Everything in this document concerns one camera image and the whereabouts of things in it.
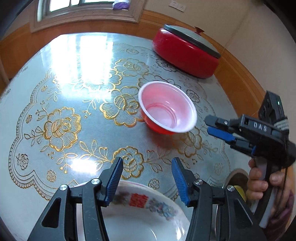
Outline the person's right hand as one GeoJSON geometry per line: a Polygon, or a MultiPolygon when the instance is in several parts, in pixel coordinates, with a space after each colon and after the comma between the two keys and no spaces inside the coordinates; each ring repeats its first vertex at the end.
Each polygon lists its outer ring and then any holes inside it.
{"type": "Polygon", "coordinates": [[[263,193],[267,190],[269,184],[278,187],[278,193],[272,208],[272,215],[280,214],[286,207],[290,192],[292,191],[292,181],[282,171],[271,174],[269,182],[260,180],[262,172],[257,168],[255,160],[251,159],[248,163],[251,170],[249,172],[249,180],[247,182],[246,197],[248,200],[259,200],[263,197],[263,193]]]}

